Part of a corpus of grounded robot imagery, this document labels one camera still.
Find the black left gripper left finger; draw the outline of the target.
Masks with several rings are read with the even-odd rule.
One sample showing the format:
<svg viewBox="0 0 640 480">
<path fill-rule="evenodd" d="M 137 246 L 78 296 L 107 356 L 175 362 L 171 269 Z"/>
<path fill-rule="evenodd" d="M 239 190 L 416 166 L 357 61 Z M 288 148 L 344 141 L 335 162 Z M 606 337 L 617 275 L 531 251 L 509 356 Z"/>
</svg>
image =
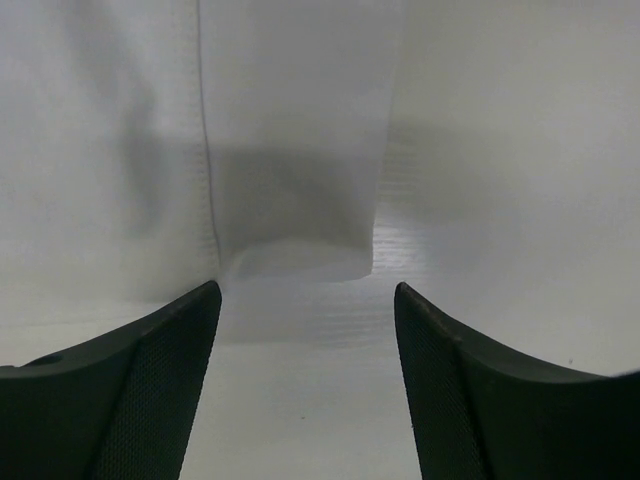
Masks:
<svg viewBox="0 0 640 480">
<path fill-rule="evenodd" d="M 2 478 L 179 478 L 221 304 L 209 281 L 91 340 L 2 367 Z"/>
</svg>

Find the white skirt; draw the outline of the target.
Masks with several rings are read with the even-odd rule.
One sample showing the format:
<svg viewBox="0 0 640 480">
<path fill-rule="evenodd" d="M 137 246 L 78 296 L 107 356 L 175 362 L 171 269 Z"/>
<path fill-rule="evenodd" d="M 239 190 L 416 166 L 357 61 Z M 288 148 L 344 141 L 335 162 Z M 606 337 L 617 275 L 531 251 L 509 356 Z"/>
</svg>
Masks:
<svg viewBox="0 0 640 480">
<path fill-rule="evenodd" d="M 1 324 L 373 264 L 402 1 L 5 1 Z"/>
</svg>

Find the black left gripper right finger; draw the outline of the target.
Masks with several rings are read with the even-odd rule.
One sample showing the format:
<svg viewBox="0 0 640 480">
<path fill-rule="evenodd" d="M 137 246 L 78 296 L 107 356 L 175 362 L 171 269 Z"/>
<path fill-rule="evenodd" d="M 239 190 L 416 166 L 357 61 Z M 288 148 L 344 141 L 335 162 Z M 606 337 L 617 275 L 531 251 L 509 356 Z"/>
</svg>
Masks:
<svg viewBox="0 0 640 480">
<path fill-rule="evenodd" d="M 399 357 L 425 479 L 635 479 L 639 376 L 561 367 L 464 325 L 406 283 Z"/>
</svg>

